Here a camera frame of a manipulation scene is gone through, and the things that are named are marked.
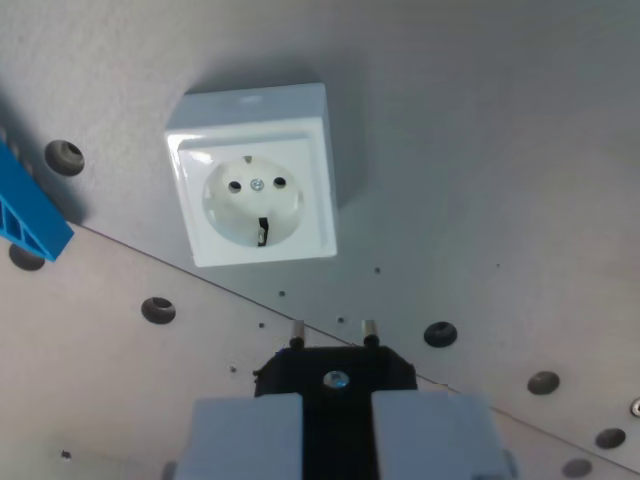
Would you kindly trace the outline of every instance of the blue bracket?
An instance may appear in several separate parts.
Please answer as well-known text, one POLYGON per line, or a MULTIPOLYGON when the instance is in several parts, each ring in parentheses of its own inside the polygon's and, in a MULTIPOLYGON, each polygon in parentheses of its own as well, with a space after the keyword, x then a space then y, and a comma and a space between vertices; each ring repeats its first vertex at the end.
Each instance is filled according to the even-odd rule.
POLYGON ((0 235, 55 261, 73 230, 40 187, 0 141, 0 235))

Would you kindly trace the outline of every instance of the socket hole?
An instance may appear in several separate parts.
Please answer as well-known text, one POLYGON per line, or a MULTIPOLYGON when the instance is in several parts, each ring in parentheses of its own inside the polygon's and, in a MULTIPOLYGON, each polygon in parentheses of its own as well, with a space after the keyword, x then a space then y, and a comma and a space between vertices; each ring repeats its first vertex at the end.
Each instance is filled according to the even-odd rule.
POLYGON ((593 466, 591 462, 584 458, 571 460, 562 467, 562 474, 567 478, 582 478, 591 473, 593 466))
POLYGON ((44 258, 38 257, 17 245, 9 247, 9 258, 16 267, 27 272, 35 272, 44 266, 44 258))
POLYGON ((142 302, 142 316, 155 325, 166 325, 176 318, 176 307, 166 298, 151 297, 142 302))
POLYGON ((458 339, 458 329, 449 322, 436 322, 424 331, 424 341, 434 348, 444 348, 458 339))
POLYGON ((549 395, 560 386, 560 377, 554 372, 538 372, 529 379, 527 390, 534 395, 549 395))
POLYGON ((84 155, 66 140, 54 140, 44 150, 44 159, 51 170, 65 177, 78 175, 84 169, 84 155))
POLYGON ((596 437, 596 445, 605 450, 618 448, 627 439, 627 434, 619 428, 607 428, 596 437))
POLYGON ((231 193, 238 193, 240 190, 242 190, 242 185, 240 185, 240 182, 229 183, 229 191, 231 193))

